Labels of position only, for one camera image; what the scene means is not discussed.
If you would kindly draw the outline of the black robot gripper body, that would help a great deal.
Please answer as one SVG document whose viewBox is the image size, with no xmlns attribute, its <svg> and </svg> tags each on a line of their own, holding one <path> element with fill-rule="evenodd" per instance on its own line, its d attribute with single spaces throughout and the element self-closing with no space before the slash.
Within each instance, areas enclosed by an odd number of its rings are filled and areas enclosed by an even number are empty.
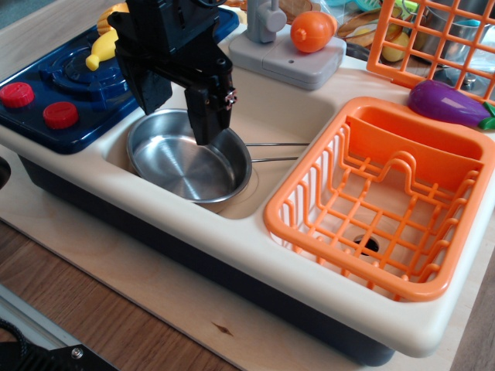
<svg viewBox="0 0 495 371">
<path fill-rule="evenodd" d="M 217 45 L 222 1 L 127 1 L 127 12 L 114 12 L 116 57 L 133 90 L 155 73 L 183 87 L 234 89 L 232 62 Z"/>
</svg>

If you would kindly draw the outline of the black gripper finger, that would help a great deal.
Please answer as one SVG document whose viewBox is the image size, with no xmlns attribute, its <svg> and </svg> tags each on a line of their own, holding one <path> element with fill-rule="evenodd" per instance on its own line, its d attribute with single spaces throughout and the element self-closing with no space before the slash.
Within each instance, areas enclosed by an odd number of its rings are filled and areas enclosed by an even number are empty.
<svg viewBox="0 0 495 371">
<path fill-rule="evenodd" d="M 149 68 L 122 61 L 120 68 L 130 91 L 146 115 L 154 113 L 172 96 L 171 82 Z"/>
<path fill-rule="evenodd" d="M 185 89 L 187 113 L 198 145 L 208 145 L 230 127 L 231 111 L 237 102 L 232 83 L 218 87 L 194 84 Z"/>
</svg>

